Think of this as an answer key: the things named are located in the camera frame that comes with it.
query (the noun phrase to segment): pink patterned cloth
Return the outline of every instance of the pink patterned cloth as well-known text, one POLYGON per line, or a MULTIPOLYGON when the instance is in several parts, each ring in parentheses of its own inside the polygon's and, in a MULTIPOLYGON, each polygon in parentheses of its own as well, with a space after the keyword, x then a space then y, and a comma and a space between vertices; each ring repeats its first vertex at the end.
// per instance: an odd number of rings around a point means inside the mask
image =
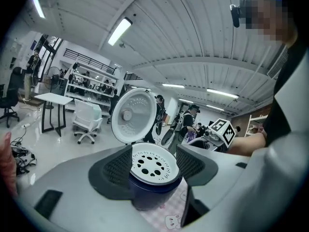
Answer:
POLYGON ((186 197, 187 183, 183 179, 164 205, 154 210, 140 211, 140 214, 160 232, 179 231, 186 197))
POLYGON ((17 196, 16 161, 12 155, 11 133, 5 134, 0 142, 0 175, 12 196, 17 196))

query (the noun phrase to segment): ceiling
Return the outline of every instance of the ceiling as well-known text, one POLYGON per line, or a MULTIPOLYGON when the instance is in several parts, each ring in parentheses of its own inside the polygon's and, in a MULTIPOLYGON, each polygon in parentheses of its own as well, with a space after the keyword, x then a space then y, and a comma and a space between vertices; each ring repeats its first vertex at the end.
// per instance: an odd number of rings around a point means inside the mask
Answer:
POLYGON ((230 116, 271 102, 275 80, 266 74, 283 47, 233 27, 229 5, 239 0, 39 1, 46 19, 31 1, 21 13, 33 30, 100 53, 155 86, 184 85, 173 88, 179 98, 223 108, 230 116), (110 46, 107 40, 125 16, 133 25, 110 46))

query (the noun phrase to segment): shelf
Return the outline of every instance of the shelf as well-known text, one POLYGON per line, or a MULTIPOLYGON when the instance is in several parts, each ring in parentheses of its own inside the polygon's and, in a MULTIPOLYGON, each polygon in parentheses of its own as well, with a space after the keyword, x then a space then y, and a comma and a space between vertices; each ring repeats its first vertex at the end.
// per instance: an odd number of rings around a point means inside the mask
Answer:
POLYGON ((102 70, 99 70, 99 69, 96 68, 96 67, 93 67, 93 66, 91 66, 91 65, 84 64, 84 63, 81 63, 81 62, 78 62, 78 63, 79 63, 79 67, 78 67, 78 68, 83 68, 83 69, 85 69, 85 70, 92 70, 92 71, 94 71, 94 72, 101 73, 102 75, 107 76, 107 77, 109 77, 109 78, 112 78, 112 79, 114 79, 114 80, 118 80, 118 78, 115 77, 114 75, 108 74, 107 72, 102 71, 102 70))
POLYGON ((94 98, 91 98, 91 97, 73 94, 73 93, 70 93, 70 92, 67 92, 66 96, 70 96, 72 98, 77 98, 77 99, 80 99, 80 100, 83 100, 83 101, 86 101, 86 102, 95 103, 95 104, 99 104, 99 105, 103 105, 103 106, 108 106, 108 107, 111 106, 108 102, 98 101, 97 99, 94 99, 94 98))
POLYGON ((84 89, 86 91, 89 91, 89 92, 93 92, 93 93, 96 93, 96 94, 99 94, 99 95, 105 95, 105 96, 108 96, 108 97, 113 97, 113 95, 108 95, 108 94, 104 94, 102 92, 99 92, 99 91, 96 91, 96 90, 93 90, 93 89, 89 89, 89 88, 86 88, 84 86, 80 86, 80 85, 76 85, 76 84, 68 84, 68 86, 72 86, 72 87, 77 87, 77 88, 80 88, 80 89, 84 89))
MULTIPOLYGON (((75 104, 68 103, 68 104, 66 104, 65 109, 75 111, 75 104)), ((102 111, 102 115, 103 116, 109 116, 110 114, 108 112, 106 112, 106 111, 102 111)))
POLYGON ((261 117, 256 117, 256 118, 252 118, 250 119, 250 121, 259 121, 259 120, 265 120, 267 118, 268 115, 265 116, 261 116, 261 117))
POLYGON ((106 86, 109 86, 109 87, 115 88, 113 85, 111 85, 111 84, 106 84, 106 83, 101 82, 101 81, 99 81, 99 80, 97 80, 97 79, 95 79, 95 78, 92 78, 92 77, 89 77, 89 76, 85 76, 85 75, 81 75, 81 74, 76 73, 76 72, 73 72, 73 74, 76 75, 76 76, 80 76, 80 77, 82 77, 82 78, 85 78, 85 79, 89 79, 89 80, 91 80, 91 81, 95 81, 95 82, 97 82, 97 83, 105 84, 106 86))

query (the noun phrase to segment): fluorescent light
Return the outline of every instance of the fluorescent light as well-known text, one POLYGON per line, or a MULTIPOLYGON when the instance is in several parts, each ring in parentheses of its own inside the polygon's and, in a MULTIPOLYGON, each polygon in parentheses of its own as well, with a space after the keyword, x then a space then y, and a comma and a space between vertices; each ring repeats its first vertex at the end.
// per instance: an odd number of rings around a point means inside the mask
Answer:
POLYGON ((194 103, 193 101, 187 101, 187 100, 184 100, 184 99, 179 99, 179 100, 182 101, 182 102, 194 103))
POLYGON ((37 9, 37 12, 38 12, 39 16, 41 18, 45 19, 45 16, 44 16, 43 10, 42 10, 42 8, 40 6, 39 0, 33 0, 33 3, 34 3, 35 8, 37 9))
POLYGON ((214 89, 209 89, 209 88, 207 89, 207 92, 229 96, 229 97, 232 97, 234 99, 237 99, 239 97, 238 95, 232 95, 232 94, 229 94, 229 93, 224 93, 224 92, 217 91, 217 90, 214 90, 214 89))
POLYGON ((184 85, 176 85, 176 84, 162 84, 164 87, 181 87, 184 88, 184 85))
POLYGON ((220 110, 220 111, 224 111, 224 109, 222 109, 222 108, 219 108, 219 107, 215 107, 215 106, 209 106, 209 105, 206 105, 207 107, 211 107, 211 108, 214 108, 214 109, 218 109, 218 110, 220 110))
POLYGON ((123 18, 119 25, 116 27, 114 33, 112 33, 108 44, 114 45, 121 35, 132 25, 132 22, 128 18, 123 18))

